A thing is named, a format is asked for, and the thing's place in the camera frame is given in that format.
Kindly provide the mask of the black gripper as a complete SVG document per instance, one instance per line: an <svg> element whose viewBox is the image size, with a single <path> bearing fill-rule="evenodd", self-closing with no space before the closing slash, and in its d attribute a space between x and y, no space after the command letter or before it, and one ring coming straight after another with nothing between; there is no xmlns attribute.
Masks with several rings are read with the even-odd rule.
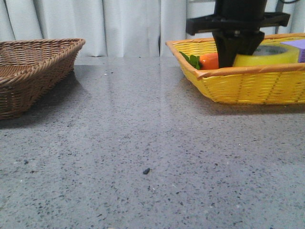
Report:
<svg viewBox="0 0 305 229"><path fill-rule="evenodd" d="M264 39L261 28L288 25L290 14L266 12L266 4L265 0L217 0L213 14L186 20L186 33L213 32L219 68L232 67L237 54L255 52Z"/></svg>

